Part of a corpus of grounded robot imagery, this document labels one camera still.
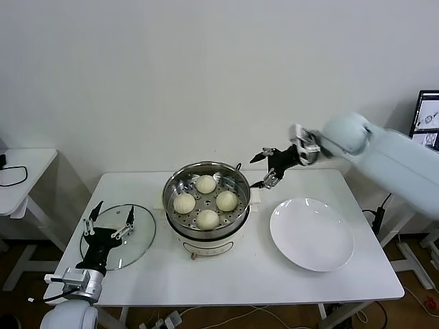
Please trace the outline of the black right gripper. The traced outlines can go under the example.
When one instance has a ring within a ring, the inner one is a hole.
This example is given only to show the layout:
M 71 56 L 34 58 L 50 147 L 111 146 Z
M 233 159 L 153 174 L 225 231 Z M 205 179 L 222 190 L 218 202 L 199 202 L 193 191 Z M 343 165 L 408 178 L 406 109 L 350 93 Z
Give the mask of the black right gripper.
M 250 188 L 274 188 L 279 179 L 282 179 L 285 171 L 295 166 L 302 166 L 299 152 L 295 145 L 284 151 L 277 148 L 264 147 L 262 152 L 256 154 L 250 163 L 255 163 L 268 158 L 268 173 L 261 181 L 255 182 Z

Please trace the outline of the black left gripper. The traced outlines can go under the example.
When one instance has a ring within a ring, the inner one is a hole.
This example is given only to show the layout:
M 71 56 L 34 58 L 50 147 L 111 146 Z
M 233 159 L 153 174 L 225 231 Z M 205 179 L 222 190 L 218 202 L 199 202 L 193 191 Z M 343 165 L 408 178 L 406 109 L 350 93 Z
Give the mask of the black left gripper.
M 88 249 L 84 259 L 79 262 L 76 269 L 91 269 L 95 271 L 107 271 L 107 259 L 110 250 L 122 245 L 121 238 L 134 229 L 134 206 L 128 213 L 124 227 L 115 230 L 111 228 L 95 228 L 99 212 L 104 201 L 100 201 L 89 216 L 83 218 L 84 239 L 88 243 Z

